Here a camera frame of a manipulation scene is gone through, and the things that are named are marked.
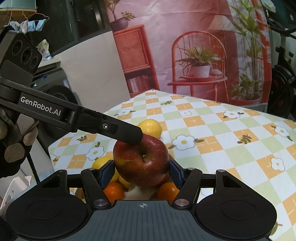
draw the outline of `tablecloth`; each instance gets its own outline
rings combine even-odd
[[[276,208],[278,229],[272,240],[296,240],[296,123],[255,110],[150,90],[106,112],[138,125],[157,120],[161,140],[184,168],[203,173],[225,169]],[[111,156],[115,140],[82,131],[49,147],[55,170],[69,174]],[[201,197],[209,195],[201,191]]]

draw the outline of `white container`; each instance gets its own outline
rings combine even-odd
[[[9,202],[9,200],[13,199],[20,192],[24,191],[30,185],[31,179],[32,179],[31,176],[27,176],[25,178],[21,178],[21,177],[14,178],[11,181],[7,189],[7,192],[3,198],[0,210],[6,205],[7,202]]]
[[[206,66],[191,66],[191,74],[195,78],[207,78],[210,75],[210,65]]]

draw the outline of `wicker cabinet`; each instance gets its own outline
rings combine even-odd
[[[144,25],[115,32],[114,39],[131,97],[159,90]]]

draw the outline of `camera module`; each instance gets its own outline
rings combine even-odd
[[[34,68],[38,62],[38,58],[35,56],[31,61],[31,68]]]
[[[21,40],[17,40],[15,42],[15,44],[13,45],[12,54],[13,55],[18,55],[21,50],[22,50],[22,41]]]
[[[27,48],[22,54],[22,62],[27,63],[31,58],[31,54],[32,54],[32,51],[30,50],[30,48]]]

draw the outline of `yellow lemon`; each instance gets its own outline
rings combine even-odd
[[[142,121],[138,127],[141,128],[144,134],[156,137],[157,139],[160,138],[162,128],[158,121],[153,119],[147,119]]]
[[[112,160],[112,159],[113,159],[113,157],[111,157],[111,156],[102,156],[102,157],[98,158],[97,160],[95,160],[91,167],[96,168],[96,169],[100,169],[107,161]],[[119,178],[119,173],[115,169],[115,174],[112,177],[110,182],[115,182],[118,180],[118,178]]]
[[[119,176],[118,181],[125,187],[125,188],[130,188],[133,186],[133,184],[128,183],[126,180],[124,180],[121,176]]]

